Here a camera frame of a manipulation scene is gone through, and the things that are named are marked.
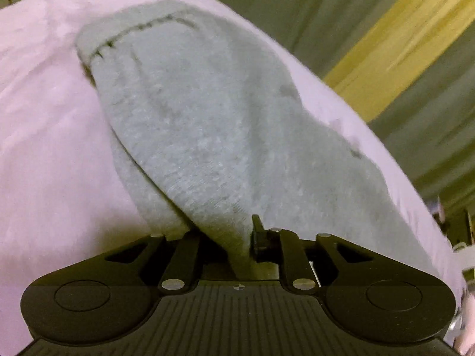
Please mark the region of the grey sweatpants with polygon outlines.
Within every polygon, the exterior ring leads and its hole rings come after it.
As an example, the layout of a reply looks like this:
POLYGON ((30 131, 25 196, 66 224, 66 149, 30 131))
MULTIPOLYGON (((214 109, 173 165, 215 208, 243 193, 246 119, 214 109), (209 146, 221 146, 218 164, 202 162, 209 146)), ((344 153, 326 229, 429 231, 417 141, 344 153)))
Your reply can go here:
POLYGON ((244 278, 274 279, 250 257, 251 217, 301 238, 327 232, 449 281, 394 205, 377 165, 306 110, 286 65, 257 35, 175 0, 85 25, 77 53, 110 128, 114 164, 148 224, 196 226, 244 278))

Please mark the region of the pink fleece bed blanket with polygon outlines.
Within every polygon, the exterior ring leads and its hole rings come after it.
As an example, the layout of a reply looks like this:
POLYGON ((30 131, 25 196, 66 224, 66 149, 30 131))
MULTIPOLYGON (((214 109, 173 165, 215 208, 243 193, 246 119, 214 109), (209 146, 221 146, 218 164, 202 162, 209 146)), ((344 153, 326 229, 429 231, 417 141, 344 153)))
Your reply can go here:
MULTIPOLYGON (((75 49, 95 18, 155 0, 23 0, 1 11, 1 353, 31 342, 20 298, 56 268, 144 236, 75 49)), ((217 0, 182 0, 250 23, 217 0)))

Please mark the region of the green curtain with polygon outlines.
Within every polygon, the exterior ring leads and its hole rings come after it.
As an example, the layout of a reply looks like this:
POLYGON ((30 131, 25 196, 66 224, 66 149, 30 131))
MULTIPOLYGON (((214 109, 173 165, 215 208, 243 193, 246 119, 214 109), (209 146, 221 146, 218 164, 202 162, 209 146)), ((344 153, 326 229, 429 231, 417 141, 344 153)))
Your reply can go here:
MULTIPOLYGON (((397 0, 218 0, 322 78, 397 0)), ((474 22, 367 122, 424 199, 474 202, 474 22)))

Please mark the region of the yellow curtain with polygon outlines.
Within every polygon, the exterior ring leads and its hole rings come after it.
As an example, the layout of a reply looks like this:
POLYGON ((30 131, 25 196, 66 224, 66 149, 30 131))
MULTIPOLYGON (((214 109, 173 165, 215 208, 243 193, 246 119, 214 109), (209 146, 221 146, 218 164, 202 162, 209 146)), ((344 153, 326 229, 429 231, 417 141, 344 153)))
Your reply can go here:
POLYGON ((474 0, 397 0, 324 81, 369 122, 473 22, 474 0))

